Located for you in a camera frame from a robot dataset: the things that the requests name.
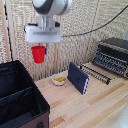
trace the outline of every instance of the electronic device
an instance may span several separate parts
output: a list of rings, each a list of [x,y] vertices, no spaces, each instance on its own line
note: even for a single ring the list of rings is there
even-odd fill
[[[72,62],[69,65],[68,79],[82,95],[85,94],[89,76]]]
[[[98,42],[92,62],[128,78],[128,41],[109,38]]]

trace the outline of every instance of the black plastic container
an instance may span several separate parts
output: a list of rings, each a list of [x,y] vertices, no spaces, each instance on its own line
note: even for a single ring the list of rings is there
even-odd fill
[[[49,112],[20,61],[0,65],[0,128],[49,128]]]

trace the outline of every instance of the black electronic device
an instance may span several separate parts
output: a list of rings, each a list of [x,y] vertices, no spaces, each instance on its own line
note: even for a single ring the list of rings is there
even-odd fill
[[[109,38],[98,42],[92,62],[128,78],[128,41]]]

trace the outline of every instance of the wall panel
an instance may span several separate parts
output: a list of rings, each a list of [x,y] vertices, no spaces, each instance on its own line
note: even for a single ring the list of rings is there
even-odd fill
[[[100,0],[93,29],[98,28],[113,19],[124,7],[128,0]],[[96,42],[111,37],[125,39],[128,30],[128,9],[106,27],[93,32],[89,40],[87,61],[91,61],[95,54]]]
[[[73,0],[71,11],[62,16],[63,35],[84,33],[92,29],[98,0]],[[58,72],[67,70],[70,62],[83,63],[90,34],[64,37],[59,44]]]
[[[0,63],[11,61],[4,3],[0,0]]]
[[[24,26],[28,23],[36,23],[36,12],[32,5],[32,0],[7,0],[10,32],[12,37],[13,59],[20,60],[31,74],[34,80],[39,80],[52,75],[54,62],[54,44],[48,49],[48,55],[43,64],[35,64],[32,57],[31,47],[37,44],[25,42]]]

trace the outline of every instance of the red cup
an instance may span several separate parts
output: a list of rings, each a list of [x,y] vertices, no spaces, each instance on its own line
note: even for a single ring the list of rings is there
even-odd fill
[[[45,46],[34,46],[31,48],[34,62],[37,64],[44,62]]]

